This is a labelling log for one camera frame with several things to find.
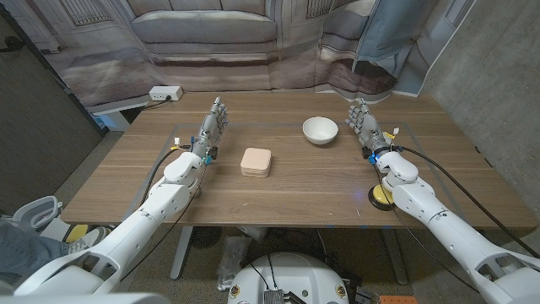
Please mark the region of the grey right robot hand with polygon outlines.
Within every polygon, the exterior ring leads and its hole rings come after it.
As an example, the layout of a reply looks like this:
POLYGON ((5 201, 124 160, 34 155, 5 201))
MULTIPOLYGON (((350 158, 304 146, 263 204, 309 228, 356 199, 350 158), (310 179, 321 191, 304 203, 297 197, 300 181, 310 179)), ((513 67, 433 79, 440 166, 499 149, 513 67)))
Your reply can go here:
POLYGON ((390 145, 384 138, 380 125, 363 99, 359 101, 358 106, 350 106, 348 114, 349 117, 345 120, 345 123, 353 129, 363 148, 367 148, 375 153, 379 149, 390 148, 390 145))

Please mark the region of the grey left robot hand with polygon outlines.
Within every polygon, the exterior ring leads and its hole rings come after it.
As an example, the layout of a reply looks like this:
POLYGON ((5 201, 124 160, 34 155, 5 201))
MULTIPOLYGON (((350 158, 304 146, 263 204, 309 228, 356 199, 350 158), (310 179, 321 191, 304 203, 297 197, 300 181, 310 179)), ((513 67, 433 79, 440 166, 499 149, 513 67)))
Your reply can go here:
POLYGON ((213 102, 209 113, 203 119, 199 132, 194 139, 192 145, 193 154, 203 158, 212 148, 219 145, 228 123, 227 117, 227 108, 218 96, 213 102))

